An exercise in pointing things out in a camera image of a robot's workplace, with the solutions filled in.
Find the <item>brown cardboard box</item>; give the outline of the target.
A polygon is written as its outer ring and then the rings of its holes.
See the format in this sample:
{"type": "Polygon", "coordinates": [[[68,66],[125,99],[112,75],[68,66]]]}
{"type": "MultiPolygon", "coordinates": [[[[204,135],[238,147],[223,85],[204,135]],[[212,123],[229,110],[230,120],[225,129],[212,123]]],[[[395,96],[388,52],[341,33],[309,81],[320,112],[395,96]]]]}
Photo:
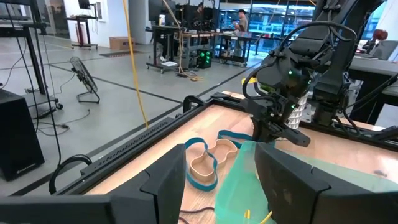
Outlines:
{"type": "MultiPolygon", "coordinates": [[[[131,39],[131,45],[135,45],[134,38],[131,39]]],[[[109,48],[113,50],[129,50],[130,43],[128,37],[110,37],[109,48]]]]}

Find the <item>computer with green lights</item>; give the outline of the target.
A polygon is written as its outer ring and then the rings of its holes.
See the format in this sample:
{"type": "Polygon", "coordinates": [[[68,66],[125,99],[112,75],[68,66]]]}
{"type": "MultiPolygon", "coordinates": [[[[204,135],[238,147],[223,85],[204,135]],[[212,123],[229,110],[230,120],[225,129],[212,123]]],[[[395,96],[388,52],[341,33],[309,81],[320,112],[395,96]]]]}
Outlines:
{"type": "Polygon", "coordinates": [[[197,67],[200,69],[210,68],[213,54],[209,50],[197,50],[197,67]]]}

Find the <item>black rolling equipment stand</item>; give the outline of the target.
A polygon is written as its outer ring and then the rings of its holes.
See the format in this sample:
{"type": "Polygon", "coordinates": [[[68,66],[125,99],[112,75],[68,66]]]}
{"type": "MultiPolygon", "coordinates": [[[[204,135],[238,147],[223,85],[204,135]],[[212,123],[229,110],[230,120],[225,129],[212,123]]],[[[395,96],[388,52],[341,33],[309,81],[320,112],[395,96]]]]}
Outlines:
{"type": "Polygon", "coordinates": [[[37,106],[39,103],[36,100],[36,94],[34,87],[32,87],[32,97],[34,100],[34,106],[37,109],[37,119],[43,119],[48,115],[53,116],[53,113],[57,110],[61,110],[63,108],[63,105],[59,103],[58,98],[55,96],[50,96],[48,94],[48,89],[47,89],[47,83],[45,79],[45,73],[44,73],[44,63],[42,61],[42,55],[40,52],[40,44],[39,44],[39,38],[38,38],[38,33],[37,29],[41,31],[41,35],[45,36],[47,34],[46,27],[47,25],[42,22],[39,8],[37,6],[36,0],[0,0],[0,3],[4,4],[6,6],[6,11],[9,22],[11,23],[11,27],[0,27],[0,38],[6,38],[6,37],[15,37],[17,41],[19,41],[20,37],[25,38],[29,52],[30,52],[30,58],[31,62],[34,68],[35,72],[35,77],[37,80],[37,84],[39,87],[39,93],[41,95],[45,95],[47,97],[47,103],[49,105],[49,109],[46,112],[45,115],[39,115],[37,106]],[[11,15],[8,4],[15,4],[15,5],[20,5],[20,6],[29,6],[30,7],[30,13],[32,16],[32,22],[28,23],[23,23],[21,25],[21,28],[17,28],[14,25],[14,17],[11,15]],[[32,36],[30,34],[30,28],[33,28],[35,31],[35,39],[37,41],[37,50],[39,53],[39,59],[40,62],[37,60],[37,54],[35,52],[35,48],[32,42],[32,36]]]}

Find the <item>black background table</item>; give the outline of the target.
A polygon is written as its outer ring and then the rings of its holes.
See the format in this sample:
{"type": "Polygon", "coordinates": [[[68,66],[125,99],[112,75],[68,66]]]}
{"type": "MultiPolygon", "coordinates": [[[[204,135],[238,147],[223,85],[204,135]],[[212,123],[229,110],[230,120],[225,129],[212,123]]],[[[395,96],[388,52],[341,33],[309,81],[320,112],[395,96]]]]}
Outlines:
{"type": "MultiPolygon", "coordinates": [[[[398,64],[385,60],[354,58],[349,67],[350,78],[362,81],[356,100],[363,98],[397,73],[398,64]]],[[[383,101],[384,99],[384,96],[378,95],[372,100],[354,105],[353,110],[360,106],[362,106],[362,108],[360,108],[359,111],[353,111],[350,118],[362,123],[376,124],[382,107],[384,106],[384,102],[378,103],[377,101],[383,101]]]]}

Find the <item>wide blue rubber band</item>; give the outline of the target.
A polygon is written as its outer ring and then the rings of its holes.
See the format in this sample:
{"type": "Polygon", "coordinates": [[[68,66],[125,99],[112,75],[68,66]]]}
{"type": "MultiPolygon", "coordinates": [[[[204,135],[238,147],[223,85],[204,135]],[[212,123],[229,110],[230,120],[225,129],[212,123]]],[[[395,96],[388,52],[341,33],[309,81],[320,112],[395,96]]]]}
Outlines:
{"type": "Polygon", "coordinates": [[[253,140],[252,136],[248,134],[236,133],[225,129],[218,132],[217,138],[231,141],[238,149],[241,148],[244,142],[253,140]]]}
{"type": "Polygon", "coordinates": [[[218,161],[216,159],[216,157],[209,151],[208,149],[208,145],[206,143],[206,141],[203,138],[200,137],[195,137],[195,138],[191,138],[189,139],[186,143],[185,143],[185,150],[187,150],[190,146],[194,145],[194,144],[198,144],[198,143],[203,143],[204,145],[204,150],[202,155],[205,156],[210,156],[213,159],[212,162],[212,171],[213,173],[211,175],[213,175],[214,177],[211,179],[212,183],[209,185],[205,185],[202,184],[200,182],[198,182],[198,177],[194,177],[194,171],[189,171],[188,170],[188,166],[186,166],[186,180],[196,189],[204,191],[204,192],[209,192],[212,191],[213,189],[216,188],[217,184],[218,184],[218,174],[217,174],[217,168],[218,168],[218,161]]]}

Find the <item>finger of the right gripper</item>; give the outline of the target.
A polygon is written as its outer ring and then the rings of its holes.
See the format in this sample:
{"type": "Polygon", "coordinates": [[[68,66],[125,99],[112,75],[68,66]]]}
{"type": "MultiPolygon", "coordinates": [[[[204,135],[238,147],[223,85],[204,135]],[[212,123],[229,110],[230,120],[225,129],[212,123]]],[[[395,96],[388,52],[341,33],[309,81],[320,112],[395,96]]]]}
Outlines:
{"type": "Polygon", "coordinates": [[[273,124],[275,127],[276,140],[289,141],[297,146],[307,147],[310,144],[310,138],[298,129],[292,129],[284,123],[273,124]]]}
{"type": "Polygon", "coordinates": [[[263,121],[252,117],[252,123],[254,127],[252,134],[253,141],[272,142],[275,140],[275,136],[271,133],[263,121]]]}

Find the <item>black rolling workbench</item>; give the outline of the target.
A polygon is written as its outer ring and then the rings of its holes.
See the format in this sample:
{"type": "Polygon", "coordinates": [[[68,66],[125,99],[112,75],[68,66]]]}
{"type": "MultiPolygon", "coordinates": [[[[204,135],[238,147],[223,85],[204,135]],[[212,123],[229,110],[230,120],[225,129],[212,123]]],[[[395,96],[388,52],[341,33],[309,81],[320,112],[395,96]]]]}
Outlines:
{"type": "Polygon", "coordinates": [[[149,57],[150,59],[152,59],[152,61],[146,63],[147,69],[150,69],[151,67],[159,69],[161,74],[168,71],[177,71],[179,66],[181,66],[183,70],[188,70],[190,68],[190,65],[193,64],[193,62],[196,62],[195,58],[197,58],[197,50],[213,50],[213,47],[211,45],[211,38],[215,35],[211,32],[202,32],[198,34],[183,32],[181,39],[182,46],[179,47],[179,49],[182,50],[181,59],[178,60],[176,65],[164,65],[160,60],[160,56],[162,54],[157,53],[157,44],[159,43],[158,35],[167,36],[167,50],[169,53],[169,62],[175,62],[174,41],[172,40],[172,37],[174,36],[174,34],[177,34],[179,29],[173,26],[153,25],[151,28],[146,28],[145,31],[151,32],[153,36],[153,56],[149,57]]]}

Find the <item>small black table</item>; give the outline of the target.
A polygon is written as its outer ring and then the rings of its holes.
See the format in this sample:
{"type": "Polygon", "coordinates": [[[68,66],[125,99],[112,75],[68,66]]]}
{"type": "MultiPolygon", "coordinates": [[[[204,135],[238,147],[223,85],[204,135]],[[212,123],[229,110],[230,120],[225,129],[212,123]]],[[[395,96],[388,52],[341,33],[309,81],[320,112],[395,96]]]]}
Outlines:
{"type": "Polygon", "coordinates": [[[87,16],[87,15],[77,15],[77,16],[67,18],[68,21],[75,21],[77,24],[78,43],[71,44],[72,49],[74,49],[75,47],[87,48],[88,50],[91,50],[92,47],[94,47],[96,50],[98,49],[98,44],[91,43],[90,29],[89,29],[89,25],[88,25],[89,20],[95,20],[95,19],[96,19],[96,17],[87,16]],[[82,22],[85,23],[86,41],[84,41],[84,38],[83,38],[83,29],[81,28],[82,22]]]}

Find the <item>wide tan rubber band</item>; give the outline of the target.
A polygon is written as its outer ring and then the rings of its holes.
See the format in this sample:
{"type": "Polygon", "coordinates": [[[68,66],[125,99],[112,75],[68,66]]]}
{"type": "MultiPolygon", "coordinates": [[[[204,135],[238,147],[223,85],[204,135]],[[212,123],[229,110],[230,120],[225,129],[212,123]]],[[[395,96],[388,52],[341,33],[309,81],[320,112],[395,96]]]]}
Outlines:
{"type": "Polygon", "coordinates": [[[217,139],[207,144],[203,138],[192,138],[185,143],[190,152],[188,173],[198,184],[209,186],[218,180],[218,171],[238,154],[238,148],[229,139],[217,139]]]}

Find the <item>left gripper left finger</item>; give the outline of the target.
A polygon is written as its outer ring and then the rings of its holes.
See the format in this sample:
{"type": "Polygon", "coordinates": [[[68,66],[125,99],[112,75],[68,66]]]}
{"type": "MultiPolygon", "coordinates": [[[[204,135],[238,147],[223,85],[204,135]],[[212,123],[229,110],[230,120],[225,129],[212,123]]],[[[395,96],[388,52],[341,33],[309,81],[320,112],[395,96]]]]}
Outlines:
{"type": "Polygon", "coordinates": [[[110,191],[106,224],[177,224],[186,169],[185,145],[178,144],[110,191]]]}

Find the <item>black tower computer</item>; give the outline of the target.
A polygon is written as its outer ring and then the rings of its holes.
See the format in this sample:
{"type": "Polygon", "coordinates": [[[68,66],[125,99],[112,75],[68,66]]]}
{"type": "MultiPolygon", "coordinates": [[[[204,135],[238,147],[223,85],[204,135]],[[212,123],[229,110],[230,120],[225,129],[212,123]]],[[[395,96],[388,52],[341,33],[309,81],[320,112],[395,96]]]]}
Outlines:
{"type": "Polygon", "coordinates": [[[44,163],[24,97],[0,89],[0,171],[11,181],[44,163]]]}

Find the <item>yellow rubber band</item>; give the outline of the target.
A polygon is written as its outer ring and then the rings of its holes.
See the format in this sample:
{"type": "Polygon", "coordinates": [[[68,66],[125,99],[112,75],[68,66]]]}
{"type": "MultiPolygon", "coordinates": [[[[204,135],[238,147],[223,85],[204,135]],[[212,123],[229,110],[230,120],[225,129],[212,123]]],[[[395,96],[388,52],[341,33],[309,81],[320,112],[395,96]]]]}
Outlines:
{"type": "MultiPolygon", "coordinates": [[[[266,217],[264,217],[261,222],[259,224],[265,224],[266,222],[268,222],[271,219],[271,216],[273,215],[273,211],[270,211],[266,217]]],[[[250,210],[246,210],[244,213],[244,224],[250,224],[251,222],[251,211],[250,210]]]]}

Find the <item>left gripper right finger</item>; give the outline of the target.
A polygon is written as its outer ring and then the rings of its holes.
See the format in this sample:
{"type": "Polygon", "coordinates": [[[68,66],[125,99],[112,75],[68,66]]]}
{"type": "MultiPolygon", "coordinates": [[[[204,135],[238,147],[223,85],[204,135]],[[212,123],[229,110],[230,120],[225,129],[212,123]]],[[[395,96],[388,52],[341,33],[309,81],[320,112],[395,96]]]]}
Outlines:
{"type": "Polygon", "coordinates": [[[313,176],[311,165],[270,144],[256,144],[255,163],[276,224],[312,224],[318,195],[329,184],[313,176]]]}

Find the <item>succulent in white patterned pot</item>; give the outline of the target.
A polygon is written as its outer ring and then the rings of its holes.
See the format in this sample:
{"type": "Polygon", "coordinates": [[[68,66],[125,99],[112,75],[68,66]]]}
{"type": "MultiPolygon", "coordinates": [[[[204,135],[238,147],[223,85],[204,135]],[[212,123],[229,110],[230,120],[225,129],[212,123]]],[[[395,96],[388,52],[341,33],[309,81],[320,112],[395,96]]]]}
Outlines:
{"type": "Polygon", "coordinates": [[[301,99],[298,102],[298,106],[294,108],[293,112],[290,114],[288,120],[286,121],[286,125],[292,129],[298,129],[304,109],[307,105],[307,100],[308,100],[308,93],[303,95],[301,99]]]}

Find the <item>person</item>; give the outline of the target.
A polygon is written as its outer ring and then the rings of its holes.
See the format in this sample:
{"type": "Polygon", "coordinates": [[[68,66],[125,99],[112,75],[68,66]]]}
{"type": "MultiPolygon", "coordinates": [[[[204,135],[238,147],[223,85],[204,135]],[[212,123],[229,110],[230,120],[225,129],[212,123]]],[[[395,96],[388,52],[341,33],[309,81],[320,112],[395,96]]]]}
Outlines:
{"type": "MultiPolygon", "coordinates": [[[[239,21],[234,24],[235,34],[238,35],[242,32],[246,32],[248,29],[248,18],[246,16],[246,11],[244,9],[240,9],[238,11],[239,21]]],[[[243,53],[243,44],[244,41],[239,40],[235,44],[234,56],[241,57],[243,53]]]]}
{"type": "Polygon", "coordinates": [[[193,19],[192,19],[192,27],[197,30],[203,30],[204,26],[204,5],[203,3],[199,3],[196,11],[194,12],[193,19]]]}

